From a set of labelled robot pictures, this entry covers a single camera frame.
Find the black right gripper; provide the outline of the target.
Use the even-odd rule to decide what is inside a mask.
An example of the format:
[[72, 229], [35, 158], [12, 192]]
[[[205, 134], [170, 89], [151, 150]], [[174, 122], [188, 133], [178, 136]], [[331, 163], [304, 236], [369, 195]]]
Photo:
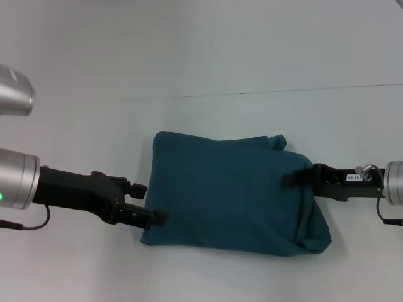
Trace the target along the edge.
[[361, 180], [354, 169], [336, 169], [324, 164], [314, 164], [313, 169], [295, 170], [284, 174], [283, 187], [313, 184], [314, 196], [347, 202], [349, 198], [384, 198], [383, 173], [381, 169], [369, 171], [371, 179]]

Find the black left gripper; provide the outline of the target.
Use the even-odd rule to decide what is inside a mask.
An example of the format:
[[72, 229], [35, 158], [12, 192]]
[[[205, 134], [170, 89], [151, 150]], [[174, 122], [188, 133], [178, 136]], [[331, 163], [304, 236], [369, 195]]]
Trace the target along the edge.
[[117, 185], [99, 172], [81, 175], [41, 167], [33, 202], [87, 211], [111, 225], [121, 223], [131, 227], [150, 228], [165, 224], [165, 212], [125, 203], [124, 194], [134, 199], [144, 199], [147, 186], [132, 184], [124, 177], [117, 179], [116, 183]]

